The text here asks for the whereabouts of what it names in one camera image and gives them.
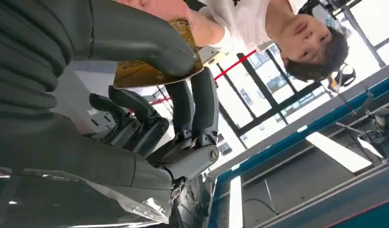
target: person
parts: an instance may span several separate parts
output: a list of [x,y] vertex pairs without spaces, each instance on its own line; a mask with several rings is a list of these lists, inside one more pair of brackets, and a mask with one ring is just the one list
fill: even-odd
[[306,0],[116,0],[164,20],[186,19],[198,46],[224,53],[252,51],[273,41],[287,72],[299,80],[323,80],[348,55],[347,38],[307,14]]

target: red stripe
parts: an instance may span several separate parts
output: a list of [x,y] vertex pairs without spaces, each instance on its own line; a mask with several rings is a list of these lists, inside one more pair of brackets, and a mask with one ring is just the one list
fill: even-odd
[[[228,71],[230,71],[232,68],[234,68],[236,65],[242,63],[243,61],[245,61],[247,58],[249,58],[249,56],[253,55],[256,53],[256,50],[252,51],[251,53],[249,53],[248,55],[242,57],[241,59],[239,59],[236,63],[232,64],[232,66],[230,66],[228,69],[226,69],[225,71],[221,72],[217,77],[214,78],[214,81],[216,81],[217,79],[221,78],[223,75],[225,75]],[[169,97],[164,97],[162,99],[158,99],[156,101],[153,101],[151,102],[150,104],[151,105],[157,105],[157,104],[160,104],[164,101],[167,101],[167,100],[171,100]]]
[[376,208],[379,208],[380,206],[383,206],[383,205],[385,205],[385,204],[387,204],[387,203],[389,203],[389,200],[387,200],[387,201],[385,201],[385,202],[378,203],[378,204],[373,205],[373,206],[371,206],[371,207],[369,207],[369,208],[367,208],[367,209],[364,209],[364,210],[362,210],[362,211],[360,211],[360,212],[358,212],[358,213],[355,213],[355,214],[353,214],[353,215],[351,215],[351,216],[348,216],[348,217],[346,217],[346,218],[344,218],[344,219],[342,219],[342,220],[340,220],[340,221],[338,221],[338,222],[335,222],[334,224],[331,224],[331,225],[327,226],[326,228],[332,228],[332,227],[334,227],[334,226],[336,226],[336,225],[338,225],[338,224],[340,224],[340,223],[342,223],[342,222],[348,221],[348,220],[350,220],[350,219],[352,219],[352,218],[354,218],[354,217],[356,217],[356,216],[358,216],[358,215],[365,214],[365,213],[367,213],[367,212],[369,212],[369,211],[371,211],[371,210],[374,210],[374,209],[376,209]]
[[219,74],[217,77],[214,78],[214,81],[219,79],[221,76],[225,75],[228,71],[230,71],[236,65],[238,65],[238,64],[242,63],[243,61],[245,61],[247,58],[249,58],[249,56],[253,55],[255,52],[256,52],[256,50],[254,50],[253,52],[251,52],[248,55],[244,56],[243,58],[238,60],[236,63],[234,63],[232,66],[230,66],[228,69],[226,69],[225,71],[221,72],[221,74]]

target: black cable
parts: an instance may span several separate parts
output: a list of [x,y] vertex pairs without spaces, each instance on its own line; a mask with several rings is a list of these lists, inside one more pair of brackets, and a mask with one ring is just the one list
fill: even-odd
[[249,202],[249,201],[257,201],[257,202],[260,202],[260,203],[262,203],[263,205],[265,205],[269,210],[271,210],[275,215],[280,215],[279,212],[277,212],[276,210],[274,210],[273,208],[271,208],[269,204],[267,204],[266,202],[264,202],[264,201],[261,200],[261,199],[254,199],[254,198],[252,198],[252,199],[247,199],[247,200],[245,200],[243,203],[247,203],[247,202]]

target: metal pole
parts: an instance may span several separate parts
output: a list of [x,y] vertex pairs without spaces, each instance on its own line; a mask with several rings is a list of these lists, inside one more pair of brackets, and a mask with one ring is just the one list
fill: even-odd
[[267,178],[264,179],[264,184],[266,185],[267,194],[269,194],[270,204],[271,204],[273,210],[277,211],[276,208],[274,207],[273,198],[272,198],[272,195],[270,193],[269,185],[267,184]]
[[377,60],[379,66],[381,68],[385,67],[386,63],[379,56],[377,50],[372,45],[372,43],[370,42],[368,37],[365,35],[364,31],[362,30],[362,28],[358,24],[357,20],[355,19],[354,15],[351,13],[350,8],[348,6],[344,6],[344,12],[343,13],[344,13],[344,16],[347,18],[347,20],[350,22],[351,26],[353,26],[353,28],[357,31],[359,36],[362,38],[362,40],[364,41],[365,45],[367,45],[368,49],[370,50],[372,55]]

